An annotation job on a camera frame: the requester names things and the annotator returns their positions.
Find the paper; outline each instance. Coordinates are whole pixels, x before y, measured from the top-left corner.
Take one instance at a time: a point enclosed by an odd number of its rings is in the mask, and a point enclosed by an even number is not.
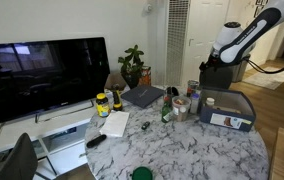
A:
[[[113,137],[122,137],[130,113],[117,111],[111,113],[100,130],[101,134]]]

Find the doorway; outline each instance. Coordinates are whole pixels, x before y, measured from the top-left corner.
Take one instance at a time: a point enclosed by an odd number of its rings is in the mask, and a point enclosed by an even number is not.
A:
[[[190,2],[185,54],[183,87],[188,80],[199,80],[201,62],[206,62],[212,45],[226,21],[229,0],[192,0]]]

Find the box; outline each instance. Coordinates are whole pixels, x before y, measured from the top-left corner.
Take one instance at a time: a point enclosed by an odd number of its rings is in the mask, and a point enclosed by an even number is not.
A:
[[[125,88],[126,82],[123,79],[121,73],[111,73],[111,74],[109,74],[109,76],[108,76],[108,78],[106,80],[106,83],[104,85],[104,89],[111,90],[113,84],[119,84],[119,86],[120,86],[119,90],[120,91],[122,91]]]
[[[208,97],[215,99],[214,106],[205,105]],[[253,105],[242,92],[203,88],[200,121],[248,132],[255,119]]]

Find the yellow jar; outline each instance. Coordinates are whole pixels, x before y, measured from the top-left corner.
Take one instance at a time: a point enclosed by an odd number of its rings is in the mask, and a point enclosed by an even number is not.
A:
[[[109,100],[104,93],[96,95],[96,109],[100,117],[109,116],[111,110],[109,106]]]

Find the television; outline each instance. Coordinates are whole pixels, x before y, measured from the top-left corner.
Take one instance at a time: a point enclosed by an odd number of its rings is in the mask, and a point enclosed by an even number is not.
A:
[[[0,123],[94,98],[109,73],[104,38],[0,44]]]

